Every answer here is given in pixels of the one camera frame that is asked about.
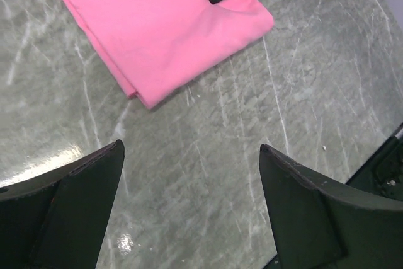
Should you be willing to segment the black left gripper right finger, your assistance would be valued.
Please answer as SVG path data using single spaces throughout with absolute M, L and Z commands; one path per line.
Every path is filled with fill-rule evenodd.
M 276 256 L 268 268 L 401 268 L 402 201 L 338 182 L 263 144 Z

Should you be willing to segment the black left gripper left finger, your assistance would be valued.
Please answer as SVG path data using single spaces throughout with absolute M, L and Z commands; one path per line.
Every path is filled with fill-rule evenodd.
M 124 158 L 117 140 L 1 187 L 1 268 L 95 268 Z

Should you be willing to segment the pink t-shirt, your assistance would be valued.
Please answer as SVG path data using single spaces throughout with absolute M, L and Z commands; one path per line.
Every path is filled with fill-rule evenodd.
M 273 27 L 258 0 L 63 0 L 127 96 L 152 108 Z

